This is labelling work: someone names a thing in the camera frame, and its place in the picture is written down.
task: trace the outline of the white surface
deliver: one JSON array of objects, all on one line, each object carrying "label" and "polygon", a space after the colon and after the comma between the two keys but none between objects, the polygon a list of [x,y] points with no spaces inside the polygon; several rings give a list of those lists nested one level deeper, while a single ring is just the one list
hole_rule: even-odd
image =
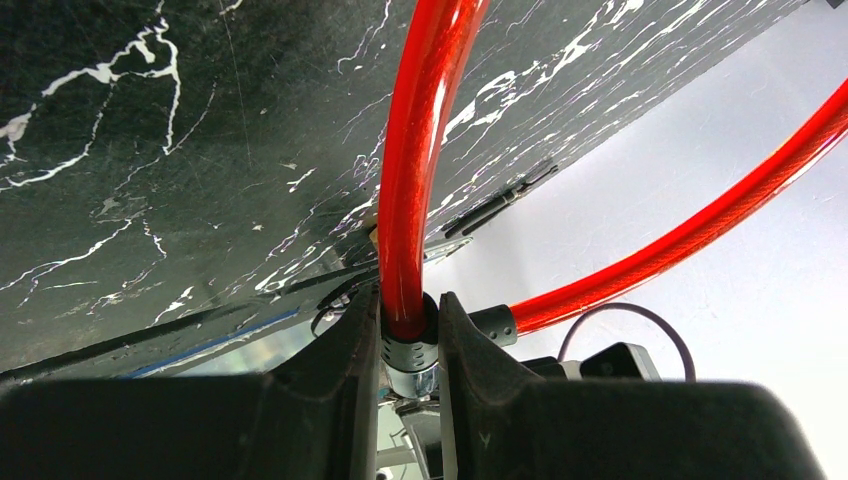
[{"label": "white surface", "polygon": [[[848,6],[813,0],[478,230],[427,272],[469,311],[592,273],[705,206],[782,143],[848,77]],[[668,319],[701,379],[770,388],[826,473],[848,477],[848,142],[703,252],[625,297]],[[519,359],[556,356],[570,323],[522,337]],[[660,374],[682,366],[658,328],[604,313],[575,339],[582,359],[619,340]]]}]

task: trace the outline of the blue strip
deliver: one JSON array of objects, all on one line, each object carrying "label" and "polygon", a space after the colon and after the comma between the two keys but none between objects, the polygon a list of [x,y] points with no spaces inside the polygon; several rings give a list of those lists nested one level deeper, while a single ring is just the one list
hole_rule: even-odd
[{"label": "blue strip", "polygon": [[252,327],[243,328],[243,329],[241,329],[237,332],[234,332],[234,333],[231,333],[229,335],[225,335],[221,338],[212,340],[209,343],[206,343],[206,344],[200,345],[198,347],[192,348],[191,350],[188,350],[187,352],[183,352],[179,355],[174,355],[173,357],[166,358],[165,360],[162,360],[161,362],[154,363],[153,365],[149,365],[147,367],[141,368],[141,369],[136,370],[132,373],[128,373],[126,375],[121,375],[118,378],[138,378],[138,377],[140,377],[144,374],[150,373],[154,370],[160,369],[162,367],[166,367],[166,366],[168,366],[172,363],[178,362],[180,360],[184,360],[188,357],[191,357],[192,355],[197,355],[198,353],[200,353],[200,352],[202,352],[202,351],[204,351],[208,348],[212,348],[212,347],[221,345],[222,343],[226,343],[226,342],[234,340],[238,337],[247,335],[248,333],[256,331],[260,328],[267,327],[268,325],[271,325],[273,323],[280,322],[280,321],[285,320],[289,317],[293,317],[294,315],[297,314],[297,312],[299,310],[300,310],[299,308],[295,308],[294,310],[289,310],[288,312],[277,315],[276,317],[272,317],[269,320],[266,320],[266,321],[261,322],[261,323],[257,323],[256,325],[253,325]]}]

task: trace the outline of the red hose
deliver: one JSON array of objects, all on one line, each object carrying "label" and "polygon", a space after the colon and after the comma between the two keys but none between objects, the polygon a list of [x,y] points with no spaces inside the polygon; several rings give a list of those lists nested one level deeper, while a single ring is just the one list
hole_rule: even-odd
[{"label": "red hose", "polygon": [[377,210],[383,312],[392,333],[427,326],[422,261],[433,174],[465,62],[488,0],[419,0],[395,83]]},{"label": "red hose", "polygon": [[599,272],[510,307],[519,333],[559,323],[650,280],[735,227],[812,167],[848,131],[848,80],[760,166],[659,240]]}]

